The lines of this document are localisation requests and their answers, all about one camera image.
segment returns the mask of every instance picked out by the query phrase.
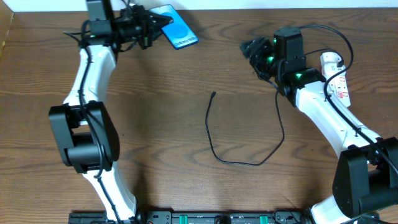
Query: wood grain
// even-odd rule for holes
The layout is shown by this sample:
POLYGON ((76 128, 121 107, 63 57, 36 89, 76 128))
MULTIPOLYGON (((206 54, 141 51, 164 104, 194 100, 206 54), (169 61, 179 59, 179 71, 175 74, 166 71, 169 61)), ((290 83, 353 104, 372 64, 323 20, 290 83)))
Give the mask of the wood grain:
MULTIPOLYGON (((337 158, 310 120, 279 97, 286 139, 261 167, 227 166, 211 154, 205 112, 223 159, 262 160, 280 141, 274 90, 239 51, 280 26, 325 24, 351 41, 350 110, 385 138, 398 136, 396 9, 181 11, 200 43, 174 50, 164 37, 119 56, 107 109, 121 140, 121 169, 140 203, 186 210, 305 208, 331 194, 337 158)), ((71 210, 103 210, 92 186, 65 167, 48 110, 67 96, 79 54, 63 30, 84 12, 18 13, 0 60, 0 223, 66 223, 71 210)), ((344 42, 305 30, 305 51, 344 42)), ((308 64, 319 68, 317 56, 308 64)), ((398 208, 381 211, 398 221, 398 208)))

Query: black cable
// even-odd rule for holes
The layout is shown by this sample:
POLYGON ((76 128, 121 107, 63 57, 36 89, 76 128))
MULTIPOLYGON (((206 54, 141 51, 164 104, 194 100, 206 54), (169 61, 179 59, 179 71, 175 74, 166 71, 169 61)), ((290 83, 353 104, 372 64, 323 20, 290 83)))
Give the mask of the black cable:
POLYGON ((310 55, 310 54, 313 54, 313 53, 317 53, 317 52, 321 52, 321 51, 330 51, 330 52, 336 53, 336 54, 341 58, 341 60, 337 63, 337 67, 340 68, 340 67, 342 67, 342 66, 344 65, 344 58, 343 58, 343 56, 341 56, 341 54, 340 54, 339 52, 337 52, 337 50, 331 49, 331 48, 313 50, 313 51, 311 51, 311 52, 305 53, 304 56, 310 55))
POLYGON ((133 46, 135 46, 137 44, 137 41, 134 41, 133 43, 130 44, 130 46, 128 48, 126 48, 125 50, 120 49, 119 52, 126 52, 128 50, 131 50, 133 46))
POLYGON ((80 35, 81 34, 81 32, 69 32, 71 35, 80 35))
POLYGON ((277 209, 277 210, 275 210, 273 213, 272 213, 272 216, 271 216, 271 218, 276 222, 276 224, 281 224, 280 222, 278 222, 277 220, 276 220, 276 213, 277 212, 290 212, 290 214, 292 214, 292 216, 293 216, 293 219, 294 219, 294 221, 296 221, 296 224, 299 224, 300 222, 296 219, 296 217, 294 216, 294 214, 293 214, 293 212, 292 211, 290 211, 290 210, 288 210, 288 209, 283 209, 283 208, 281 208, 281 209, 277 209))
POLYGON ((277 113, 278 113, 280 128, 281 128, 281 130, 282 130, 282 139, 280 140, 280 143, 279 143, 278 145, 276 145, 275 149, 274 149, 263 161, 261 161, 261 162, 258 163, 258 164, 252 164, 252 163, 248 163, 248 162, 224 161, 224 160, 220 159, 220 158, 216 155, 216 152, 214 151, 214 148, 213 148, 213 144, 211 143, 211 137, 210 137, 209 127, 208 127, 208 122, 207 122, 207 120, 208 120, 208 115, 209 115, 209 111, 210 111, 211 102, 213 101, 213 98, 214 98, 215 95, 216 95, 216 91, 214 91, 214 92, 211 94, 210 102, 209 102, 209 106, 207 107, 206 118, 205 118, 207 136, 209 137, 210 148, 211 148, 211 151, 212 151, 214 157, 215 157, 219 162, 222 162, 222 163, 225 163, 225 164, 236 164, 236 165, 245 165, 245 166, 261 166, 261 165, 263 165, 263 164, 264 164, 265 162, 267 162, 267 160, 276 152, 276 150, 278 150, 278 148, 282 145, 283 141, 285 140, 285 131, 284 131, 284 127, 283 127, 283 125, 282 125, 282 120, 281 120, 281 118, 280 118, 279 107, 278 107, 278 91, 276 91, 276 94, 275 94, 275 105, 276 105, 276 111, 277 111, 277 113))
MULTIPOLYGON (((82 46, 86 45, 84 34, 86 33, 86 26, 87 26, 88 22, 89 22, 89 20, 85 21, 81 25, 80 45, 82 45, 82 46)), ((100 139, 99 139, 99 137, 98 137, 98 135, 97 135, 97 133, 96 133, 96 131, 94 129, 94 126, 91 123, 90 118, 88 117, 87 111, 86 111, 86 109, 84 107, 84 102, 83 102, 84 101, 84 99, 83 99, 84 92, 83 91, 84 91, 84 87, 85 87, 87 73, 88 73, 88 70, 90 68, 90 63, 91 63, 91 53, 87 50, 86 47, 84 47, 84 50, 86 51, 86 54, 87 54, 87 66, 85 68, 85 72, 83 74, 83 77, 81 78, 80 87, 79 87, 79 90, 78 90, 78 93, 79 93, 79 104, 80 104, 80 110, 81 110, 81 112, 83 114, 83 117, 86 119, 87 125, 90 128, 90 132, 91 132, 91 135, 93 136, 94 143, 97 145, 97 148, 98 148, 98 153, 99 153, 99 171, 94 176, 94 178, 98 179, 98 178, 101 177, 101 174, 102 174, 103 169, 104 169, 104 159, 103 159, 103 157, 104 157, 105 152, 103 151, 103 145, 101 144, 100 139)))
POLYGON ((80 44, 80 40, 77 37, 75 37, 71 32, 63 31, 62 33, 73 38, 73 40, 77 41, 80 44))
POLYGON ((351 68, 351 66, 352 66, 352 64, 353 64, 353 61, 354 61, 354 50, 353 50, 353 48, 352 48, 350 42, 348 41, 348 39, 347 39, 340 31, 338 31, 338 30, 336 30, 336 29, 334 29, 334 28, 328 27, 328 26, 323 26, 323 25, 307 25, 307 26, 302 26, 302 27, 299 27, 299 28, 300 28, 300 29, 307 29, 307 28, 322 28, 322 29, 327 29, 327 30, 330 30, 330 31, 332 31, 332 32, 334 32, 334 33, 336 33, 336 34, 338 34, 338 35, 339 35, 341 38, 343 38, 343 40, 347 43, 347 46, 348 46, 348 48, 349 48, 349 52, 350 52, 350 54, 351 54, 351 60, 349 61, 349 65, 348 65, 345 69, 343 69, 343 70, 339 71, 338 73, 332 75, 332 76, 325 82, 325 85, 323 86, 323 92, 324 92, 324 94, 325 94, 325 99, 329 102, 329 104, 331 105, 331 107, 333 107, 333 109, 341 116, 341 118, 343 118, 343 120, 345 120, 345 121, 348 123, 348 125, 350 125, 350 126, 354 129, 354 131, 355 131, 356 133, 358 133, 363 139, 365 139, 365 140, 369 143, 369 145, 370 145, 371 147, 373 147, 373 148, 380 154, 380 156, 389 164, 389 166, 390 166, 390 167, 394 170, 394 172, 398 175, 398 169, 397 169, 397 167, 395 166, 395 164, 388 158, 387 155, 385 155, 385 154, 382 152, 382 150, 381 150, 380 148, 378 148, 378 147, 375 145, 375 143, 372 141, 372 139, 370 139, 370 138, 367 137, 364 133, 362 133, 361 128, 358 128, 357 126, 355 126, 355 124, 352 123, 352 122, 351 122, 351 121, 350 121, 350 120, 337 108, 337 106, 334 104, 334 102, 332 102, 332 100, 331 100, 331 98, 330 98, 331 95, 328 94, 327 88, 328 88, 328 84, 330 83, 330 81, 331 81, 332 79, 334 79, 335 77, 337 77, 338 75, 342 74, 343 72, 347 71, 349 68, 351 68))
POLYGON ((130 8, 130 0, 128 3, 126 3, 124 0, 121 0, 125 5, 126 5, 126 10, 129 11, 129 15, 132 16, 132 11, 130 8))
POLYGON ((382 221, 382 220, 380 220, 378 218, 370 217, 368 215, 361 215, 361 219, 366 220, 366 221, 370 221, 370 222, 373 222, 373 223, 377 223, 377 224, 396 224, 396 223, 385 222, 385 221, 382 221))
POLYGON ((112 199, 108 195, 108 192, 105 189, 104 183, 102 182, 102 177, 97 178, 97 181, 98 181, 99 185, 101 186, 101 189, 104 192, 104 195, 105 195, 106 199, 108 200, 109 204, 111 204, 112 211, 114 212, 114 216, 116 217, 118 224, 122 224, 122 221, 120 220, 120 217, 119 217, 118 213, 116 212, 116 206, 112 202, 112 199))
POLYGON ((348 220, 346 222, 340 223, 340 224, 353 224, 354 222, 356 222, 356 221, 358 221, 360 219, 361 219, 361 217, 356 217, 356 218, 352 218, 352 219, 350 219, 350 220, 348 220))
POLYGON ((265 80, 267 83, 271 84, 276 90, 278 90, 278 87, 275 85, 275 83, 269 81, 269 80, 265 80))

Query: green terminal block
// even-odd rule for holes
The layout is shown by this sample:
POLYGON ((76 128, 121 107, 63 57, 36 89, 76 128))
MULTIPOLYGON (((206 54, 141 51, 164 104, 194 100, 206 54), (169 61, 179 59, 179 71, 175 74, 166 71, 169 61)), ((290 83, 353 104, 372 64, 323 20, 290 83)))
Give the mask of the green terminal block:
POLYGON ((188 215, 180 215, 180 224, 188 224, 188 215))
POLYGON ((260 217, 260 224, 268 224, 268 217, 267 216, 261 216, 260 217))

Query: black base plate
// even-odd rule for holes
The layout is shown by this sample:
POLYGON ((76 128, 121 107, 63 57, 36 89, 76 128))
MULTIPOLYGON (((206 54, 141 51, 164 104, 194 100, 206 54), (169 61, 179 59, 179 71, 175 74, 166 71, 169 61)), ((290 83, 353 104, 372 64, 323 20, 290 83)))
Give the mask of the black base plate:
MULTIPOLYGON (((148 212, 147 224, 296 224, 293 216, 300 220, 300 212, 264 213, 172 213, 168 211, 148 212)), ((105 213, 71 213, 68 224, 108 224, 105 213)))

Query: blue phone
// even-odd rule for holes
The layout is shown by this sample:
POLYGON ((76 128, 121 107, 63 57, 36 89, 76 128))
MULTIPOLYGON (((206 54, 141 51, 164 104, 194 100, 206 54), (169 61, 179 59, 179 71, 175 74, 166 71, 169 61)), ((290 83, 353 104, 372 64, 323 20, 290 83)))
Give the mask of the blue phone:
POLYGON ((192 32, 191 28, 189 28, 172 5, 168 4, 156 7, 150 11, 173 17, 174 22, 163 27, 162 31, 175 49, 182 49, 199 41, 198 37, 192 32))

